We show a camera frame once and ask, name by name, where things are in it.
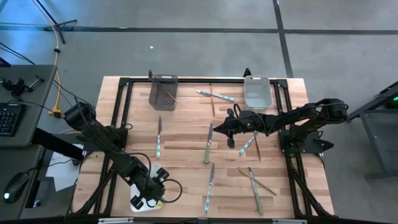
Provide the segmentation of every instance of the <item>black desk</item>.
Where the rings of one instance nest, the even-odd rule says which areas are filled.
[[[1,194],[3,194],[4,188],[15,174],[37,166],[42,152],[43,147],[38,145],[31,145],[18,150],[0,150],[0,157],[3,158],[0,162]],[[28,194],[34,185],[34,177],[37,175],[37,172],[36,170],[30,172],[30,180],[18,201],[8,204],[3,199],[0,199],[0,220],[15,220],[20,217],[25,204],[29,203],[27,202]]]
[[[25,92],[20,98],[23,101],[44,105],[56,70],[57,67],[55,65],[12,65],[10,68],[0,68],[0,78],[11,80],[12,83],[16,83],[21,78],[25,81],[26,85],[30,85],[37,79],[36,76],[39,76],[44,81],[35,85],[33,92]],[[11,93],[0,86],[0,102],[6,103],[11,100],[15,100],[11,96]],[[30,103],[23,104],[27,105],[26,111],[16,135],[14,137],[0,137],[0,149],[26,147],[32,143],[40,144],[47,149],[61,153],[72,159],[79,161],[83,159],[81,149],[37,128],[37,123],[43,110],[42,107]]]

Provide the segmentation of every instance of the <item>gray floor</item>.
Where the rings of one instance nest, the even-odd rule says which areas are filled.
[[[270,28],[272,0],[53,0],[43,1],[59,22],[80,26]],[[286,29],[398,29],[394,0],[280,0]],[[0,22],[45,24],[31,1],[9,1]],[[61,46],[62,84],[95,105],[105,75],[154,73],[286,77],[277,34],[68,32]],[[397,81],[396,35],[287,35],[295,78],[304,78],[310,101],[340,98],[350,111]],[[39,64],[51,64],[52,32],[0,31],[0,41]],[[0,52],[11,63],[24,61]],[[46,106],[52,108],[53,89]],[[68,105],[62,100],[61,109]],[[64,121],[43,112],[40,127],[57,133]],[[366,182],[378,166],[360,120],[323,128],[335,143],[325,153],[335,213],[345,218],[398,223],[398,179]]]

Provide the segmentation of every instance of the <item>wooden tabletop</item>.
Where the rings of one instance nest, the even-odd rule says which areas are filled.
[[[304,80],[287,79],[293,108],[308,103]],[[118,89],[119,77],[104,77],[96,107],[97,120],[109,125]],[[227,116],[227,108],[233,104],[214,98],[216,116],[213,116],[211,98],[198,94],[195,90],[210,91],[207,83],[179,83],[177,98],[179,104],[175,111],[156,111],[148,103],[150,83],[135,83],[132,89],[131,104],[127,123],[133,128],[129,131],[126,152],[143,152],[153,164],[160,164],[169,173],[170,178],[183,185],[183,194],[175,203],[164,205],[151,212],[133,213],[130,208],[130,187],[120,177],[116,182],[113,217],[224,217],[224,218],[292,218],[294,217],[292,199],[284,156],[280,153],[277,134],[266,137],[257,135],[262,160],[259,161],[255,143],[239,156],[238,151],[251,138],[252,133],[234,136],[235,148],[230,149],[227,137],[213,133],[210,163],[204,164],[206,140],[210,123],[221,124]],[[236,98],[244,107],[243,84],[213,84],[213,92]],[[283,92],[280,91],[285,105]],[[123,112],[124,91],[119,112],[118,124]],[[263,111],[277,114],[275,98],[271,108]],[[157,126],[162,117],[161,155],[155,158]],[[104,154],[94,152],[84,162],[78,179],[73,210],[79,209],[93,193],[100,179]],[[208,190],[211,164],[215,163],[215,183],[211,190],[210,211],[205,214],[205,202]],[[303,164],[308,188],[317,200],[330,213],[333,213],[328,184],[321,160],[309,154],[303,155]],[[264,209],[264,215],[257,211],[251,181],[239,173],[238,167],[246,172],[253,170],[255,178],[270,187],[277,196],[258,185],[258,192]],[[172,200],[178,195],[175,183],[165,183],[165,199]],[[103,202],[108,189],[104,191]],[[300,208],[304,211],[302,193],[298,190]]]

